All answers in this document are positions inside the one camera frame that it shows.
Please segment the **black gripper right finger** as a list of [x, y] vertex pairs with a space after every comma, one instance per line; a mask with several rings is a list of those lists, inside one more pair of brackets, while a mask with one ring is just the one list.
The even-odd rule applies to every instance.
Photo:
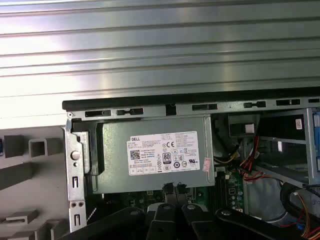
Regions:
[[232, 208], [220, 208], [215, 214], [196, 204], [181, 207], [183, 217], [197, 240], [299, 240], [291, 230], [259, 220]]

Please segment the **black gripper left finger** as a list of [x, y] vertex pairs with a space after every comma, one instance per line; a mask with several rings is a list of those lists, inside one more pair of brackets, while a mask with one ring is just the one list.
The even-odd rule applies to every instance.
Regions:
[[177, 208], [170, 197], [174, 185], [163, 188], [165, 202], [150, 206], [145, 213], [137, 207], [126, 207], [89, 225], [62, 236], [61, 240], [174, 240]]

